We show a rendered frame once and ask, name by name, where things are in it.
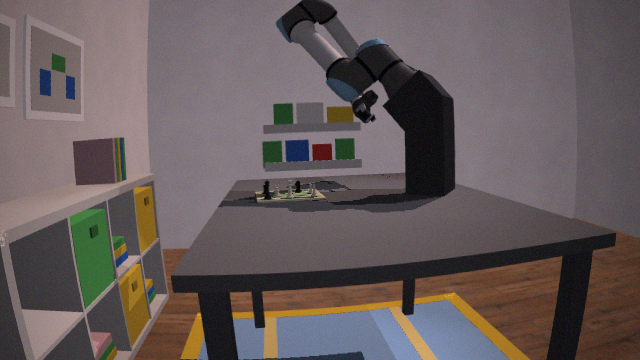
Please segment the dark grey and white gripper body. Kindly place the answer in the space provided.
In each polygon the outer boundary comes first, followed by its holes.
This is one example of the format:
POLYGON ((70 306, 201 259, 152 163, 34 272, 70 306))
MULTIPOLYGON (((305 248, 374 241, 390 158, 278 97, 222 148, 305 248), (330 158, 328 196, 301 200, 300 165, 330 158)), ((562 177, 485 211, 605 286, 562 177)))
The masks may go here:
POLYGON ((353 112, 354 115, 358 117, 363 123, 367 123, 366 120, 371 116, 370 107, 376 103, 377 99, 378 99, 378 95, 373 90, 367 91, 362 96, 358 96, 355 99, 353 99, 352 100, 352 104, 354 105, 353 109, 357 106, 354 109, 354 112, 353 112), (365 104, 366 110, 363 113, 361 112, 361 110, 356 112, 355 110, 363 103, 365 104))

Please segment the green and cream chessboard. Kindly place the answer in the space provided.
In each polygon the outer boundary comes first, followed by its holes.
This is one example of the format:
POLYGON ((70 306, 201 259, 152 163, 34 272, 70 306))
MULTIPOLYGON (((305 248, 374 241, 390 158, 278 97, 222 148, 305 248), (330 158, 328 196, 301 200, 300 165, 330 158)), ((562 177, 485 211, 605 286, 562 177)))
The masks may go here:
POLYGON ((271 203, 271 202, 289 202, 289 201, 305 201, 305 200, 322 200, 326 199, 324 195, 316 190, 316 194, 318 196, 311 197, 312 193, 308 193, 309 189, 300 189, 301 192, 295 192, 292 190, 292 194, 294 198, 286 198, 288 195, 288 190, 279 190, 280 197, 274 197, 275 191, 269 191, 269 194, 272 199, 265 200, 264 197, 266 194, 263 194, 264 191, 255 192, 257 203, 271 203))

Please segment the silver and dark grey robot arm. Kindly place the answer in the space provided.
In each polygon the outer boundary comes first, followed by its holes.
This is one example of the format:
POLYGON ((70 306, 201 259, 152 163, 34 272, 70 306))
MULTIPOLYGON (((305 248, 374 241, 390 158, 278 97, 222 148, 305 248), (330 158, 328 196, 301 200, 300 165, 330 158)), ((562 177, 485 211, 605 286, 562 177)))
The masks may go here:
POLYGON ((417 72, 381 39, 359 45, 337 16, 335 8, 324 0, 300 1, 281 16, 276 25, 289 43, 299 44, 300 41, 326 71, 326 84, 347 102, 352 103, 353 99, 362 96, 362 92, 377 80, 390 99, 417 72), (349 58, 342 57, 315 30, 316 22, 327 29, 349 58))

